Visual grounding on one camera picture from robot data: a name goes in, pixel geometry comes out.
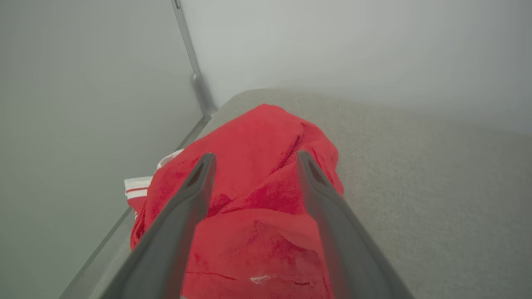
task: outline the metal trim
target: metal trim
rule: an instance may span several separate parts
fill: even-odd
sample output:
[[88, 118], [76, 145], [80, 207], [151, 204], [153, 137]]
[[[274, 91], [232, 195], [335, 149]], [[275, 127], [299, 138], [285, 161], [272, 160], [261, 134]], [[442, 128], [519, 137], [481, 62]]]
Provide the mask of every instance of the metal trim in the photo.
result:
[[211, 119], [212, 115], [217, 111], [216, 106], [212, 100], [212, 96], [205, 84], [205, 80], [200, 72], [200, 66], [196, 59], [196, 54], [194, 53], [194, 48], [192, 47], [192, 41], [190, 39], [190, 34], [188, 33], [187, 23], [185, 21], [185, 15], [183, 15], [182, 5], [179, 0], [171, 0], [173, 11], [176, 14], [177, 24], [179, 25], [179, 30], [181, 31], [181, 36], [185, 42], [185, 48], [187, 49], [188, 59], [190, 60], [190, 65], [192, 66], [192, 84], [194, 90], [196, 91], [196, 97], [199, 102], [199, 106], [203, 113], [203, 117], [206, 120]]

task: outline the white wall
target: white wall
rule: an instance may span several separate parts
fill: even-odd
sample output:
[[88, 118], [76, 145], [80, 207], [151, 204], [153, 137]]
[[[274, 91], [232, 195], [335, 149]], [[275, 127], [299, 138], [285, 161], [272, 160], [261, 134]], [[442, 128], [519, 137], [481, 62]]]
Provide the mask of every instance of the white wall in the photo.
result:
[[530, 0], [181, 0], [215, 103], [288, 87], [532, 134]]
[[201, 118], [191, 75], [170, 0], [0, 1], [0, 298], [61, 295]]

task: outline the white stripe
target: white stripe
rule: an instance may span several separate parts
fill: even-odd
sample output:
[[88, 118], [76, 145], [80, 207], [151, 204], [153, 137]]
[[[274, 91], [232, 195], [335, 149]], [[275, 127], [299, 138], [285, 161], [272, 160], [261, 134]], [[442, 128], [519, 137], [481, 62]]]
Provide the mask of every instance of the white stripe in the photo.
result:
[[148, 189], [127, 192], [126, 196], [129, 200], [136, 197], [148, 196]]

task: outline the red cloth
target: red cloth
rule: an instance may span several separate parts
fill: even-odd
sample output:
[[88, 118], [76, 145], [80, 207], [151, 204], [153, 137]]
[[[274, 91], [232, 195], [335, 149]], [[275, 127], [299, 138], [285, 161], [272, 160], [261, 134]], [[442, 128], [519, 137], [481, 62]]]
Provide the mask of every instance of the red cloth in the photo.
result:
[[315, 125], [261, 105], [158, 170], [131, 235], [137, 245], [205, 153], [217, 170], [196, 227], [182, 294], [200, 298], [332, 298], [318, 227], [306, 213], [296, 153], [309, 152], [338, 193], [338, 151]]

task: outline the red fabric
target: red fabric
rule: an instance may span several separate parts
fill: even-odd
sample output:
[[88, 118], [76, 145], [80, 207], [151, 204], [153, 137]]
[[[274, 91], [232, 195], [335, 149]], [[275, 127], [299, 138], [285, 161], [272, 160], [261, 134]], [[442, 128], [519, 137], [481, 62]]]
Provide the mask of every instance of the red fabric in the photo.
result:
[[200, 157], [217, 156], [211, 204], [197, 227], [182, 294], [200, 298], [332, 298], [318, 227], [307, 215], [296, 153], [309, 152], [338, 193], [338, 151], [315, 125], [261, 105], [158, 170], [131, 235], [134, 248]]
[[128, 205], [133, 208], [135, 215], [139, 215], [144, 207], [147, 196], [138, 196], [128, 199]]

